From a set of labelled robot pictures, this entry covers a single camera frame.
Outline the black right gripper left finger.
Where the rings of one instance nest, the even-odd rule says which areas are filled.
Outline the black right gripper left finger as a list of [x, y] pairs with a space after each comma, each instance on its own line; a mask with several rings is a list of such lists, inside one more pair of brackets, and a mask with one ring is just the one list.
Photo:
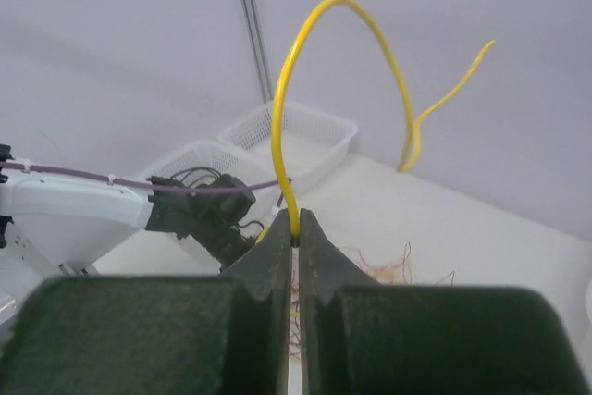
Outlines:
[[216, 276], [46, 280], [2, 350], [2, 392], [286, 393], [290, 242], [281, 211]]

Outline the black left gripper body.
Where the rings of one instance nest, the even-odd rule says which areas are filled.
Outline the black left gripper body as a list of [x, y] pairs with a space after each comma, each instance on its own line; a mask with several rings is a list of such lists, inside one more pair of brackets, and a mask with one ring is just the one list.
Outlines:
[[222, 272], [239, 261], [255, 245], [254, 236], [245, 237], [231, 226], [210, 228], [203, 235], [203, 247], [220, 264]]

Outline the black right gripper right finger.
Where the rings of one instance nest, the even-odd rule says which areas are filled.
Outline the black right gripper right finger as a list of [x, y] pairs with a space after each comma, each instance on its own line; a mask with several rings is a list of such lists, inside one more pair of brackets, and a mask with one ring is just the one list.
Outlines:
[[587, 394], [559, 316], [517, 287], [387, 285], [300, 215], [306, 394]]

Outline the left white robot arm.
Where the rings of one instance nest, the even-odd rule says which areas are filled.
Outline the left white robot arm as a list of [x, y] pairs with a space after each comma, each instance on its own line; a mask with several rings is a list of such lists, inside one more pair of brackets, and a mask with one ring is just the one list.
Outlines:
[[1, 226], [15, 216], [98, 218], [146, 231], [194, 238], [228, 268], [253, 239], [240, 222], [255, 204], [253, 188], [228, 173], [188, 187], [171, 178], [134, 181], [17, 160], [1, 147]]

